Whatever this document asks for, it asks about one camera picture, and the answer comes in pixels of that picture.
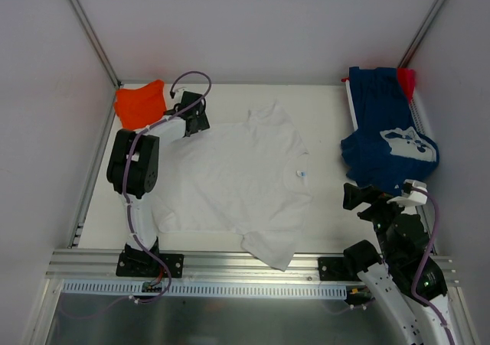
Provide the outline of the orange t shirt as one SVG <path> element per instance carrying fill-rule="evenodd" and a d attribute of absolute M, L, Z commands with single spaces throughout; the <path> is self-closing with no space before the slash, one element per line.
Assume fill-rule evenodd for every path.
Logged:
<path fill-rule="evenodd" d="M 164 116 L 164 85 L 162 80 L 155 80 L 135 90 L 116 91 L 114 109 L 124 129 L 142 129 Z"/>

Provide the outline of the white t shirt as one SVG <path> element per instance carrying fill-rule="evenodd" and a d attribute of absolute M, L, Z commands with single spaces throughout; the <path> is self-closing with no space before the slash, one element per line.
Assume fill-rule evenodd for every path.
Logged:
<path fill-rule="evenodd" d="M 161 233 L 233 233 L 244 250 L 285 270 L 312 201 L 309 152 L 280 103 L 160 149 L 150 194 Z"/>

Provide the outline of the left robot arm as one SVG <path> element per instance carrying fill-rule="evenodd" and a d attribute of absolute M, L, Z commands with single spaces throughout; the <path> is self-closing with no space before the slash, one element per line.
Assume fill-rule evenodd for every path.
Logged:
<path fill-rule="evenodd" d="M 141 275 L 154 275 L 160 266 L 158 234 L 149 206 L 149 194 L 158 180 L 160 149 L 209 129 L 205 109 L 203 95 L 185 91 L 157 126 L 147 127 L 142 135 L 128 129 L 116 133 L 106 177 L 125 206 L 129 238 L 124 251 L 136 255 L 133 267 Z"/>

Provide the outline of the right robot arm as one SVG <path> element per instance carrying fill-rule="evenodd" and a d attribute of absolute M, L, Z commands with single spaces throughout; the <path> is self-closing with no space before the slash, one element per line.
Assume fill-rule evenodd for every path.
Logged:
<path fill-rule="evenodd" d="M 402 194 L 391 196 L 376 187 L 346 183 L 342 206 L 371 223 L 378 244 L 362 240 L 344 250 L 343 272 L 361 280 L 404 344 L 455 344 L 449 296 L 443 270 L 431 258 L 439 222 L 432 231 L 420 215 L 406 208 L 434 199 L 417 181 L 405 181 Z"/>

